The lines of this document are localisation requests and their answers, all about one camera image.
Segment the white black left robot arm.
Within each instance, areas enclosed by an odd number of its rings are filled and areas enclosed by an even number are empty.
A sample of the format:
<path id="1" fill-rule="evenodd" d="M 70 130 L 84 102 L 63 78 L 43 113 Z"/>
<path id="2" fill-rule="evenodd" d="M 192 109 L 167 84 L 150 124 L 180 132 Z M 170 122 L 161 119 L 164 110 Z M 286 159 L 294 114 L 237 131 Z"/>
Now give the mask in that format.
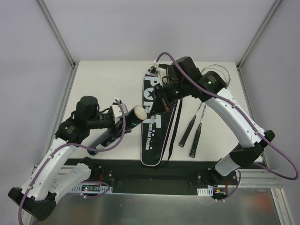
<path id="1" fill-rule="evenodd" d="M 26 215 L 38 221 L 47 219 L 71 188 L 82 181 L 98 179 L 99 166 L 89 157 L 62 178 L 55 178 L 78 148 L 86 149 L 91 155 L 111 151 L 120 145 L 126 133 L 146 118 L 147 112 L 140 105 L 128 110 L 116 98 L 110 107 L 101 111 L 96 97 L 81 97 L 70 117 L 59 125 L 34 173 L 21 187 L 10 189 L 8 197 L 19 206 L 18 223 L 25 224 Z"/>

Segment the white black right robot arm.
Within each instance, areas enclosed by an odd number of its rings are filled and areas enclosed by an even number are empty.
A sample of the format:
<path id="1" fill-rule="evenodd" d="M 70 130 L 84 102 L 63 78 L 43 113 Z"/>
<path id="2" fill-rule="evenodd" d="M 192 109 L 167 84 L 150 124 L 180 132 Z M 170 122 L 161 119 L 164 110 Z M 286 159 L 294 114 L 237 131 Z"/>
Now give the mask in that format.
<path id="1" fill-rule="evenodd" d="M 146 109 L 150 116 L 166 113 L 172 110 L 176 101 L 192 96 L 214 110 L 238 140 L 232 151 L 202 175 L 204 183 L 214 187 L 222 185 L 231 172 L 255 162 L 275 134 L 271 130 L 265 131 L 245 114 L 217 72 L 202 74 L 192 58 L 184 56 L 171 64 L 171 73 L 176 76 L 175 81 L 156 84 L 152 92 L 153 104 Z"/>

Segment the white feather shuttlecock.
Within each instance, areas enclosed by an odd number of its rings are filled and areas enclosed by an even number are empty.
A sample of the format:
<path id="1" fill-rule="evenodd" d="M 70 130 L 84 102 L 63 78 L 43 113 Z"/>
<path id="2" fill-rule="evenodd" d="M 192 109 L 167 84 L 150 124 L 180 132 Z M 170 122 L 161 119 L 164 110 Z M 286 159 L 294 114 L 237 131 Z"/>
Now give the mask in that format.
<path id="1" fill-rule="evenodd" d="M 141 121 L 146 120 L 148 117 L 146 110 L 140 105 L 136 105 L 134 107 L 134 114 L 135 114 L 136 118 Z"/>

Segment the black shuttlecock tube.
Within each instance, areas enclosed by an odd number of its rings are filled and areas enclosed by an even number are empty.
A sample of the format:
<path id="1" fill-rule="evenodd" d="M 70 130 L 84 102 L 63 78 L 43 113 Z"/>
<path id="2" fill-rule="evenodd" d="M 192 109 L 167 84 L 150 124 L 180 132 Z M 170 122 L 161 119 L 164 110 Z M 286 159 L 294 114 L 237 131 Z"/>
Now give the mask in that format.
<path id="1" fill-rule="evenodd" d="M 129 111 L 128 115 L 125 117 L 125 134 L 131 133 L 132 129 L 142 123 L 145 119 L 147 119 L 147 117 L 148 114 L 142 106 L 136 105 L 134 108 L 132 108 Z M 115 143 L 120 139 L 121 133 L 122 119 L 117 122 L 117 125 L 115 127 L 109 128 L 104 133 L 102 133 L 88 147 L 98 150 L 108 148 L 112 143 Z"/>

